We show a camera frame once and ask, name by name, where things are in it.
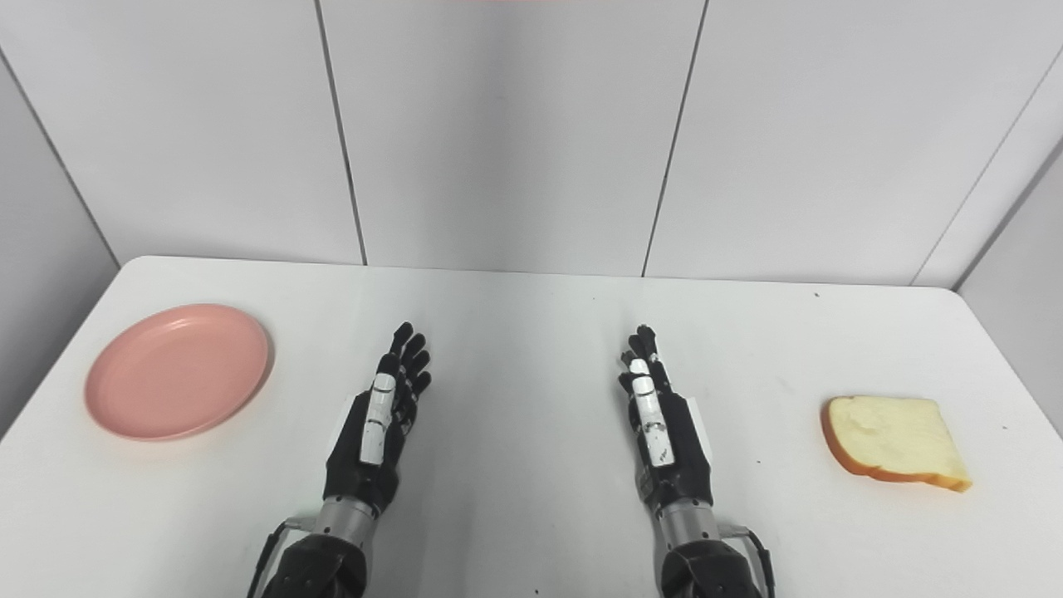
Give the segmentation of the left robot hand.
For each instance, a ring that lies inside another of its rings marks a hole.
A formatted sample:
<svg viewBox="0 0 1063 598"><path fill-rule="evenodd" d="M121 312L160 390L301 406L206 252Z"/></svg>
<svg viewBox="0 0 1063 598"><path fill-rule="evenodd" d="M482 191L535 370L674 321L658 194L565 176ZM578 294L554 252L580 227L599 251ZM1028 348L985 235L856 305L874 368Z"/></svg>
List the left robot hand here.
<svg viewBox="0 0 1063 598"><path fill-rule="evenodd" d="M432 382L424 334L403 322L379 357L369 389L352 401L326 461L322 498L355 499L379 516L399 486L399 459Z"/></svg>

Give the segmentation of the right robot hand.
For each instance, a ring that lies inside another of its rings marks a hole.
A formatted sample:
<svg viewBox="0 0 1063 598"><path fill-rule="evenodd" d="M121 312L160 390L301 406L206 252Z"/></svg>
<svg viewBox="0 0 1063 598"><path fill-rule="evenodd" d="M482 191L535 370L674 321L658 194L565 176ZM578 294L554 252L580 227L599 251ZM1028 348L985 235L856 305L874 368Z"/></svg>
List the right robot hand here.
<svg viewBox="0 0 1063 598"><path fill-rule="evenodd" d="M635 486L640 500L657 512L677 502L714 505L711 465L691 406L673 389L656 334L644 323L628 336L618 380L627 394L628 421L640 468Z"/></svg>

